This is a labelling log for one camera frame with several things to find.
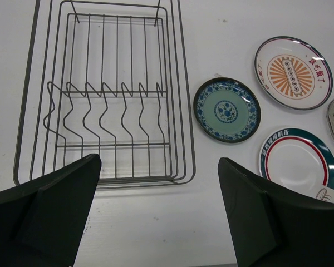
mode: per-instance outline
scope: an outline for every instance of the red stripe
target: red stripe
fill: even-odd
[[[326,162],[325,162],[325,160],[324,160],[323,155],[320,153],[319,149],[318,149],[316,146],[314,146],[312,143],[309,143],[309,142],[307,142],[306,140],[304,140],[304,139],[302,139],[302,138],[299,138],[299,137],[295,137],[295,136],[287,136],[287,137],[280,138],[280,139],[278,139],[276,142],[274,142],[274,143],[270,146],[269,150],[267,151],[266,159],[265,159],[265,170],[266,170],[266,177],[267,177],[267,179],[268,179],[269,181],[271,181],[271,179],[270,179],[270,177],[269,177],[269,173],[268,173],[268,166],[267,166],[267,164],[268,164],[268,156],[269,156],[270,151],[271,151],[272,148],[274,148],[274,146],[275,146],[276,144],[278,144],[279,142],[281,142],[281,141],[283,141],[283,140],[290,140],[290,139],[297,140],[297,141],[301,141],[301,142],[307,144],[308,146],[310,146],[311,148],[313,148],[313,150],[317,153],[318,157],[319,157],[319,158],[321,159],[321,161],[322,161],[323,170],[324,170],[324,180],[323,180],[323,185],[326,186],[326,184],[327,184],[327,180],[328,180],[328,171],[327,171],[328,169],[327,169],[327,164],[326,164]]]

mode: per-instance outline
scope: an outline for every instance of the wire dish rack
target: wire dish rack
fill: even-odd
[[[36,1],[14,182],[90,153],[99,188],[193,179],[179,0]]]

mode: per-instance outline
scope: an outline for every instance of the white table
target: white table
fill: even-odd
[[[12,166],[34,3],[0,1],[0,190],[14,186]],[[256,172],[263,140],[282,126],[313,132],[334,154],[327,105],[307,112],[282,107],[263,92],[253,70],[258,46],[283,35],[314,45],[334,78],[334,0],[181,0],[181,9],[191,94],[215,75],[240,80],[259,100],[260,128],[242,144],[225,145],[210,139],[194,121],[197,175],[191,183],[97,192],[76,267],[235,263],[218,182],[219,158],[231,157]]]

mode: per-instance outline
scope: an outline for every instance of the orange sunburst pattern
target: orange sunburst pattern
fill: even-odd
[[[292,62],[292,65],[285,66],[284,60]],[[297,57],[290,55],[274,57],[268,64],[267,74],[273,88],[288,98],[303,99],[314,90],[315,79],[311,69]],[[294,93],[294,89],[299,90],[299,93]]]

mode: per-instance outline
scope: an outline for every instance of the blue floral pattern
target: blue floral pattern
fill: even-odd
[[[227,91],[232,91],[236,93],[238,96],[240,96],[242,99],[245,100],[247,104],[247,108],[249,111],[249,120],[248,123],[246,124],[245,128],[234,135],[225,135],[223,133],[215,131],[212,127],[208,125],[204,118],[203,114],[203,106],[204,106],[204,101],[207,99],[207,97],[218,90],[227,90]],[[218,118],[219,121],[224,122],[224,123],[232,123],[237,119],[237,109],[233,105],[227,107],[226,103],[230,104],[229,101],[220,101],[217,103],[217,105],[214,108],[214,113],[216,117]],[[252,96],[244,86],[242,86],[240,83],[236,81],[220,81],[220,82],[215,82],[212,83],[211,85],[207,86],[204,88],[197,99],[197,119],[200,122],[201,126],[212,136],[215,138],[226,141],[226,142],[237,142],[238,140],[244,140],[248,136],[251,136],[252,133],[254,132],[255,128],[258,127],[259,122],[258,122],[258,117],[259,117],[259,108],[258,105],[254,99],[254,96]]]
[[[214,114],[222,123],[232,123],[238,118],[238,109],[230,101],[221,100],[215,105]]]

